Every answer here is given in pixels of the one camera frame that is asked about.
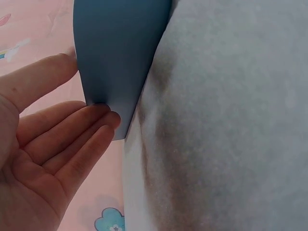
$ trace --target pink bedsheet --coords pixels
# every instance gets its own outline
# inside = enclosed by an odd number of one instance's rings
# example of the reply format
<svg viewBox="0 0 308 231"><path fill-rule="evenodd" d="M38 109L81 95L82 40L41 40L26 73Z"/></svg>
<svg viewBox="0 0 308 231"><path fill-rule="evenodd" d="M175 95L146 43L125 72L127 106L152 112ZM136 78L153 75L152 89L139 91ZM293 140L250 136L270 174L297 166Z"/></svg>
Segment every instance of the pink bedsheet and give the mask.
<svg viewBox="0 0 308 231"><path fill-rule="evenodd" d="M0 0L0 76L74 44L73 0ZM79 75L23 115L67 100L84 100ZM94 231L105 208L122 214L122 142L113 142L76 194L60 231Z"/></svg>

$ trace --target gray fabric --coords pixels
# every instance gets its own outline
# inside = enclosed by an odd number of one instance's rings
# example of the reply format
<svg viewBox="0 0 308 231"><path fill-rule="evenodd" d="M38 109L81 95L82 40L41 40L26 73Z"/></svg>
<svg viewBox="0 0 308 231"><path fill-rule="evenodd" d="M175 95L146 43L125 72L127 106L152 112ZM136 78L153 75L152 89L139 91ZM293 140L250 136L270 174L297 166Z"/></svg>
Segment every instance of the gray fabric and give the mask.
<svg viewBox="0 0 308 231"><path fill-rule="evenodd" d="M181 0L124 154L127 231L308 229L308 2Z"/></svg>

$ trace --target blue object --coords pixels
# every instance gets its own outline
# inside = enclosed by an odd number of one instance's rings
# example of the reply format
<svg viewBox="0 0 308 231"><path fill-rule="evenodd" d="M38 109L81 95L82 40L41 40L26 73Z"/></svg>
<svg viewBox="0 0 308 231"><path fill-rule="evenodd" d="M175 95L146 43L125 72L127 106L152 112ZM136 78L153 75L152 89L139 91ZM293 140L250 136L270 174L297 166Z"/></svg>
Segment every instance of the blue object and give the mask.
<svg viewBox="0 0 308 231"><path fill-rule="evenodd" d="M125 218L115 208L106 208L94 223L97 231L125 231Z"/></svg>
<svg viewBox="0 0 308 231"><path fill-rule="evenodd" d="M87 104L120 114L115 140L126 137L171 0L75 0L74 37Z"/></svg>

